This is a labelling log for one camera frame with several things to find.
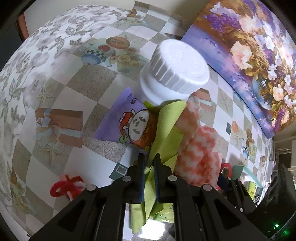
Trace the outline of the lime green microfiber cloth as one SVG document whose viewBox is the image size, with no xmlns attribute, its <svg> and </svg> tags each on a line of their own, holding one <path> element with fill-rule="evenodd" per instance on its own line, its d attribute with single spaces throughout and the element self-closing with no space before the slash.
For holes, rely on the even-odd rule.
<svg viewBox="0 0 296 241">
<path fill-rule="evenodd" d="M 141 204 L 130 205 L 130 227 L 132 233 L 138 233 L 151 216 L 156 202 L 156 188 L 154 184 L 153 159 L 159 154 L 161 162 L 167 163 L 172 169 L 175 167 L 178 149 L 183 133 L 175 126 L 183 110 L 185 101 L 172 102 L 159 111 L 156 137 L 152 144 L 147 168 L 145 169 L 144 201 Z"/>
</svg>

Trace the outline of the red pipe cleaner bow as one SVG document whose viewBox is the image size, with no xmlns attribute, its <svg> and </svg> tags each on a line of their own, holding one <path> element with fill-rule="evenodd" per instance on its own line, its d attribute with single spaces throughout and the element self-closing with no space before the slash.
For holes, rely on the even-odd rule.
<svg viewBox="0 0 296 241">
<path fill-rule="evenodd" d="M 52 185 L 50 195 L 55 198 L 65 196 L 69 201 L 73 201 L 85 188 L 86 184 L 80 176 L 70 178 L 65 174 Z"/>
</svg>

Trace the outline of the white teal-rimmed tray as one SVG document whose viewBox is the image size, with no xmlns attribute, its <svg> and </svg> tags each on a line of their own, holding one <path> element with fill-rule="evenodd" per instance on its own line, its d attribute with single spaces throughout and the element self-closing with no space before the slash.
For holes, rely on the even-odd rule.
<svg viewBox="0 0 296 241">
<path fill-rule="evenodd" d="M 247 181 L 256 183 L 257 189 L 256 189 L 256 193 L 253 201 L 256 205 L 260 203 L 262 192 L 263 192 L 263 186 L 261 185 L 259 180 L 255 177 L 255 175 L 247 168 L 247 166 L 234 165 L 232 168 L 231 178 L 239 179 L 242 182 L 243 186 L 244 186 L 244 183 Z"/>
</svg>

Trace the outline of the red tape roll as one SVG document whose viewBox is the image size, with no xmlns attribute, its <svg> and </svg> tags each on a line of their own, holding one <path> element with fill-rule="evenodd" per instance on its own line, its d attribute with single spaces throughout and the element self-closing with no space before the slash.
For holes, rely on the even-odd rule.
<svg viewBox="0 0 296 241">
<path fill-rule="evenodd" d="M 222 163 L 220 173 L 225 178 L 231 178 L 231 176 L 232 176 L 232 166 L 229 163 Z"/>
</svg>

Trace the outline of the pink white fuzzy sock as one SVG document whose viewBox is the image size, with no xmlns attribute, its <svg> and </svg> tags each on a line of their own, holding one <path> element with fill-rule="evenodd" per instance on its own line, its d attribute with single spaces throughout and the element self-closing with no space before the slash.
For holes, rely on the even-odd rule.
<svg viewBox="0 0 296 241">
<path fill-rule="evenodd" d="M 214 152 L 218 134 L 215 129 L 200 124 L 199 108 L 192 101 L 176 122 L 184 134 L 178 150 L 174 173 L 188 184 L 201 187 L 218 182 L 223 156 Z"/>
</svg>

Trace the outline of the purple cartoon snack packet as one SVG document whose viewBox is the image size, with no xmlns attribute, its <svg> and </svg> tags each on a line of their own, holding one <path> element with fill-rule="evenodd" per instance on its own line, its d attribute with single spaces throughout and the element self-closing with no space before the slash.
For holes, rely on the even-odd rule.
<svg viewBox="0 0 296 241">
<path fill-rule="evenodd" d="M 158 115 L 148 110 L 126 88 L 98 126 L 94 138 L 131 144 L 148 152 L 156 137 Z"/>
</svg>

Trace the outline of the white supplement bottle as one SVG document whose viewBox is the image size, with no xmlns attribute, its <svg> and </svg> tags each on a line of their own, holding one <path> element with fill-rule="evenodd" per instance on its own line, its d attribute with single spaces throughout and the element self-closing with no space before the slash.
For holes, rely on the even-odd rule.
<svg viewBox="0 0 296 241">
<path fill-rule="evenodd" d="M 208 64 L 189 44 L 164 40 L 140 71 L 133 93 L 142 103 L 155 107 L 186 101 L 210 78 Z"/>
</svg>

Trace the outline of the checkered floral tablecloth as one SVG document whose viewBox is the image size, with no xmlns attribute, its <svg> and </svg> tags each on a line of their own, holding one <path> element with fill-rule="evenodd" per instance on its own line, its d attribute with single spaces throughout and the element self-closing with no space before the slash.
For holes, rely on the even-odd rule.
<svg viewBox="0 0 296 241">
<path fill-rule="evenodd" d="M 140 149 L 95 139 L 107 111 L 163 40 L 189 22 L 136 2 L 132 11 L 83 4 L 38 28 L 1 70 L 1 216 L 16 240 L 28 240 L 67 204 L 50 189 L 66 176 L 103 187 L 122 176 Z M 38 108 L 81 111 L 82 147 L 54 136 L 36 140 Z"/>
</svg>

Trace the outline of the floral painting canvas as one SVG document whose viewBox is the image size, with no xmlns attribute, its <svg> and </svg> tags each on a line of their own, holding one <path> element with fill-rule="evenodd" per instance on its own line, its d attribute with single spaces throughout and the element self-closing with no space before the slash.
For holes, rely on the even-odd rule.
<svg viewBox="0 0 296 241">
<path fill-rule="evenodd" d="M 295 43 L 261 1 L 210 1 L 183 41 L 239 94 L 267 138 L 295 121 Z"/>
</svg>

